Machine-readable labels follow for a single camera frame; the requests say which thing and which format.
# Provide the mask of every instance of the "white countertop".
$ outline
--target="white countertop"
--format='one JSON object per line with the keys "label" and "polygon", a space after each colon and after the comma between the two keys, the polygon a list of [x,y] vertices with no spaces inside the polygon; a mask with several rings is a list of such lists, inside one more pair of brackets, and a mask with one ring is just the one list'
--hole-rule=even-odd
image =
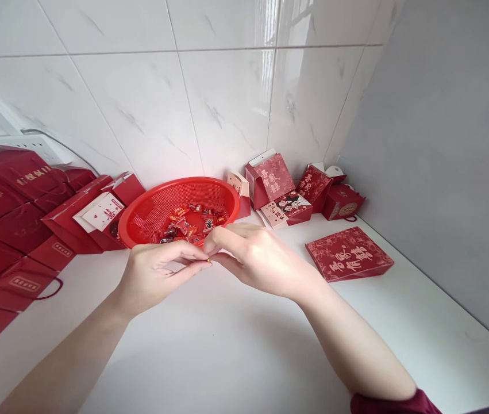
{"label": "white countertop", "polygon": [[[255,213],[244,221],[260,222]],[[395,265],[332,286],[443,413],[489,406],[489,332],[367,224],[315,214],[276,234],[312,263],[304,243],[355,225]],[[0,403],[114,289],[128,253],[77,256],[60,293],[3,331]],[[215,264],[130,323],[81,413],[228,412],[345,413],[349,396],[295,304]]]}

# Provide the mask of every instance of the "red sleeve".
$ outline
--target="red sleeve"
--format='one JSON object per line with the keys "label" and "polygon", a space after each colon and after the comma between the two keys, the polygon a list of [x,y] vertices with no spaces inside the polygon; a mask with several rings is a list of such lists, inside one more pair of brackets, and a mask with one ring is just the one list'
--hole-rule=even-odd
{"label": "red sleeve", "polygon": [[355,394],[350,408],[352,414],[441,414],[422,390],[407,401],[374,400]]}

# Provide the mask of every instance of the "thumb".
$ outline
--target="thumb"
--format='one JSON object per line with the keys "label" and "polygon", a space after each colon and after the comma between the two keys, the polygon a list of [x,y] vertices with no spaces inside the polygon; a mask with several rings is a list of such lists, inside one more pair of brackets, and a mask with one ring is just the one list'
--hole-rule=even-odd
{"label": "thumb", "polygon": [[173,280],[173,283],[176,286],[180,286],[186,281],[188,281],[195,274],[199,273],[201,270],[204,270],[208,267],[211,267],[211,263],[205,260],[192,262],[190,265],[185,266],[175,274],[171,275],[170,279]]}
{"label": "thumb", "polygon": [[229,270],[238,279],[244,275],[244,269],[240,262],[227,253],[216,253],[210,259],[214,262],[218,262],[221,266]]}

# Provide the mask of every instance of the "hand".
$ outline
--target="hand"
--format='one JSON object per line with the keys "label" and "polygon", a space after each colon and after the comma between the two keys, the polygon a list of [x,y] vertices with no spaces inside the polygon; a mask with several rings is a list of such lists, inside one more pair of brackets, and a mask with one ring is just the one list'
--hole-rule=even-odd
{"label": "hand", "polygon": [[[219,253],[222,248],[234,257]],[[215,227],[204,242],[204,252],[242,283],[298,303],[327,285],[312,265],[271,231],[254,224]]]}
{"label": "hand", "polygon": [[[140,244],[133,247],[118,287],[112,292],[117,307],[130,318],[162,302],[196,273],[210,267],[208,255],[186,241]],[[165,268],[174,261],[187,265],[174,272]]]}

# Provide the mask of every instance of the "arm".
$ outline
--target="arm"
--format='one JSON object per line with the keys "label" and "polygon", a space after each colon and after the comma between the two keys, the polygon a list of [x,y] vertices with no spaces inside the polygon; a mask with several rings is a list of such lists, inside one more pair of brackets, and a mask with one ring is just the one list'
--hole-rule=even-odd
{"label": "arm", "polygon": [[[234,257],[219,253],[222,248]],[[296,302],[352,393],[395,401],[415,395],[415,382],[382,338],[313,266],[269,230],[248,223],[216,227],[204,250],[243,283]]]}
{"label": "arm", "polygon": [[[43,359],[0,406],[0,414],[75,413],[85,402],[129,322],[211,266],[184,241],[136,246],[118,287]],[[165,268],[188,264],[178,272]]]}

